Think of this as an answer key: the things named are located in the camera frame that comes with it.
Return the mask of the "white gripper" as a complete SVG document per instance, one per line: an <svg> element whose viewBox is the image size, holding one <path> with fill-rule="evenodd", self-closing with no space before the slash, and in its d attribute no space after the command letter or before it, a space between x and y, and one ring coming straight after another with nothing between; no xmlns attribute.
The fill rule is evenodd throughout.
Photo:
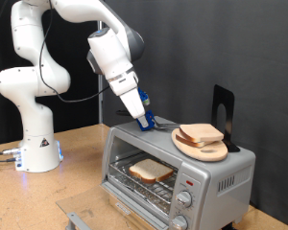
<svg viewBox="0 0 288 230"><path fill-rule="evenodd" d="M134 71L123 73L108 81L113 93L118 96L128 109L134 119L138 118L143 127L149 125L145 114L145 109L140 99L137 87L137 76Z"/></svg>

